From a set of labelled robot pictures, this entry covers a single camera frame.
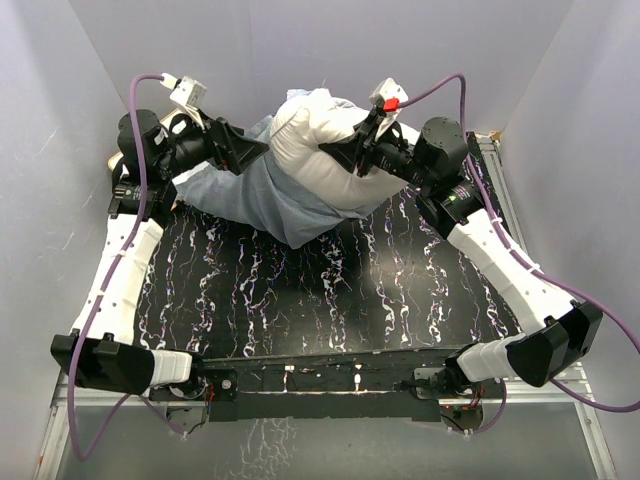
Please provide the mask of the blue fish print pillowcase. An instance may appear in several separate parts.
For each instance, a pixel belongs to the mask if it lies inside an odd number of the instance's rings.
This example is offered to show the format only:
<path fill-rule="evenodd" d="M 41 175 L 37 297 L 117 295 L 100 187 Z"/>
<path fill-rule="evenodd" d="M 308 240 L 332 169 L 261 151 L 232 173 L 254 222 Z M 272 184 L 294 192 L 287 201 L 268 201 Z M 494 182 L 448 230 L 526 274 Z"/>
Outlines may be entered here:
<path fill-rule="evenodd" d="M 353 176 L 318 148 L 349 137 L 365 115 L 323 88 L 289 91 L 278 110 L 248 133 L 268 144 L 264 155 L 240 175 L 198 166 L 177 184 L 177 198 L 298 249 L 345 220 L 371 213 Z"/>

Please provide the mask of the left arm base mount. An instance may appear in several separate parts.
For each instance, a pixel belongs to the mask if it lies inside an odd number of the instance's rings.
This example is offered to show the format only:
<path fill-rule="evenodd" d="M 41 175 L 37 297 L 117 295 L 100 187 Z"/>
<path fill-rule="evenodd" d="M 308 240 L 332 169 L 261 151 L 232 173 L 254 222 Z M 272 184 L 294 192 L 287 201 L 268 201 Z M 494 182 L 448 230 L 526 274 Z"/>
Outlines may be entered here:
<path fill-rule="evenodd" d="M 238 375 L 230 368 L 216 368 L 192 373 L 186 383 L 152 387 L 143 403 L 169 429 L 183 439 L 207 423 L 233 422 L 238 417 Z M 196 402 L 200 417 L 193 425 L 173 419 L 174 414 L 190 413 L 191 407 L 170 406 L 172 402 Z"/>

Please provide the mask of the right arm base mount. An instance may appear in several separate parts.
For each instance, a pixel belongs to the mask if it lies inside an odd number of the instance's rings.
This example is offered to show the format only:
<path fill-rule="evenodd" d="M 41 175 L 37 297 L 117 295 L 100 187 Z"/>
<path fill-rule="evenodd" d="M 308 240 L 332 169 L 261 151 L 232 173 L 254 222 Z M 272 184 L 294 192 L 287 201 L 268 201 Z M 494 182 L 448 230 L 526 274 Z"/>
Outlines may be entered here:
<path fill-rule="evenodd" d="M 486 421 L 481 418 L 473 420 L 470 425 L 464 425 L 463 421 L 455 418 L 455 413 L 483 414 L 482 402 L 487 397 L 490 390 L 489 381 L 472 381 L 453 365 L 447 362 L 440 368 L 419 367 L 413 370 L 407 380 L 401 380 L 394 385 L 398 392 L 408 392 L 417 400 L 437 400 L 444 398 L 468 398 L 469 401 L 463 405 L 451 407 L 439 405 L 440 419 L 446 426 L 449 434 L 459 434 L 465 439 L 488 431 L 493 427 L 504 414 L 507 403 L 507 388 L 504 380 L 495 380 L 496 388 L 499 391 L 500 403 L 493 417 Z"/>

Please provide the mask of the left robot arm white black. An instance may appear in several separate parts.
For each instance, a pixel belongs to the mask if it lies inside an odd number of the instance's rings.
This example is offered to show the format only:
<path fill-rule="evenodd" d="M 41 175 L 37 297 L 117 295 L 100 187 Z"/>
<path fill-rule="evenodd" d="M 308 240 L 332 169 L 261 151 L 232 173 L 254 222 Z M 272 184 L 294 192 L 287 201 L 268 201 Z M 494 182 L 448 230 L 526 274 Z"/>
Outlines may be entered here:
<path fill-rule="evenodd" d="M 163 124 L 148 109 L 119 120 L 117 144 L 96 276 L 69 333 L 55 335 L 50 352 L 76 387 L 140 395 L 172 386 L 194 399 L 207 383 L 197 355 L 135 345 L 138 300 L 176 198 L 175 177 L 201 163 L 239 175 L 268 146 L 223 118 L 175 113 Z"/>

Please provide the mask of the white pillow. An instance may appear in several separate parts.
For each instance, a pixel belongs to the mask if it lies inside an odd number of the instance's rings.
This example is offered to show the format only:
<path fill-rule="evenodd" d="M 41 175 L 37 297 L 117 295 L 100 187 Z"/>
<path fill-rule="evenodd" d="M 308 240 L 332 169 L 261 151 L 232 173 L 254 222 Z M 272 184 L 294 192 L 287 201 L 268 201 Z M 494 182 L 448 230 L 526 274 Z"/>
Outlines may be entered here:
<path fill-rule="evenodd" d="M 362 177 L 320 148 L 350 137 L 368 112 L 326 88 L 293 89 L 270 127 L 276 165 L 297 184 L 341 213 L 372 211 L 408 182 L 374 167 Z"/>

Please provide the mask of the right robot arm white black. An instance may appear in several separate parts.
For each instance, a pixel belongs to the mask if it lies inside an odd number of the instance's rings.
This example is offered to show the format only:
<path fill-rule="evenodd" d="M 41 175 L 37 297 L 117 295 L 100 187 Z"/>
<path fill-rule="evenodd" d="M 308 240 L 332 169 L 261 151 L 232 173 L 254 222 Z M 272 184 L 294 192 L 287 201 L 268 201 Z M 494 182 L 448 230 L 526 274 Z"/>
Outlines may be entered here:
<path fill-rule="evenodd" d="M 418 188 L 415 202 L 423 219 L 475 265 L 521 329 L 502 340 L 463 347 L 418 386 L 466 397 L 492 378 L 545 385 L 589 352 L 602 312 L 535 276 L 532 261 L 502 244 L 497 221 L 462 175 L 468 146 L 456 121 L 429 119 L 411 144 L 398 123 L 386 126 L 385 120 L 374 108 L 351 136 L 319 148 L 350 173 L 378 168 Z"/>

